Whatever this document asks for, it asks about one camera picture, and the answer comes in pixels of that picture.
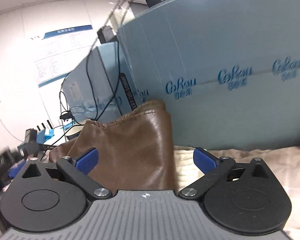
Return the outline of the beige cartoon bed sheet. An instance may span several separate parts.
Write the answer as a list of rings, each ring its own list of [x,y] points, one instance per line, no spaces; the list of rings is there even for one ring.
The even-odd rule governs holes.
[[[284,231],[296,237],[300,232],[300,147],[208,152],[237,163],[261,158],[268,166],[221,181],[209,190],[199,201],[212,220],[241,234],[246,234],[245,226],[249,225],[255,234]]]

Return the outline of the black power adapter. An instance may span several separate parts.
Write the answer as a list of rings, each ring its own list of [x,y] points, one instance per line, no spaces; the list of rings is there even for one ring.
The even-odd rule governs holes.
[[[97,36],[101,44],[117,41],[117,36],[114,34],[112,27],[108,25],[101,27],[97,31]]]

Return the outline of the smaller blue cardboard box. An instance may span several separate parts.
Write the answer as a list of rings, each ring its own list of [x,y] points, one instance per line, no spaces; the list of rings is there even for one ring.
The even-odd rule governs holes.
[[[117,42],[95,48],[71,71],[62,84],[75,120],[108,123],[141,104],[129,65]]]

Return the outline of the brown leather jacket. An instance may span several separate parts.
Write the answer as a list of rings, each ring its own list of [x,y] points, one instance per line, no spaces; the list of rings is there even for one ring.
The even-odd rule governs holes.
[[[92,147],[99,158],[88,175],[112,192],[177,189],[171,116],[160,100],[107,124],[87,121],[77,138],[49,152],[49,161],[77,157]]]

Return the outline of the cream knitted sweater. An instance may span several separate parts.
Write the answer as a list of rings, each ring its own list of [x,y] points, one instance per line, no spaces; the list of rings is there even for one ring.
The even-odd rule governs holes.
[[[203,172],[194,164],[193,152],[193,147],[174,146],[174,161],[178,192],[204,175]]]

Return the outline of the blue printed cardboard box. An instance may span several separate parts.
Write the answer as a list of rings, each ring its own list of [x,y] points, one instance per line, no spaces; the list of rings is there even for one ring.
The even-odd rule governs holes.
[[[178,146],[300,145],[300,0],[170,0],[118,30]]]

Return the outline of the blue framed notice board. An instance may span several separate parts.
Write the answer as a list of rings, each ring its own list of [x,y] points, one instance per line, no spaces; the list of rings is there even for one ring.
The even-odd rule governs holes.
[[[65,77],[86,57],[95,38],[92,25],[80,25],[46,32],[38,36],[31,66],[39,87]]]

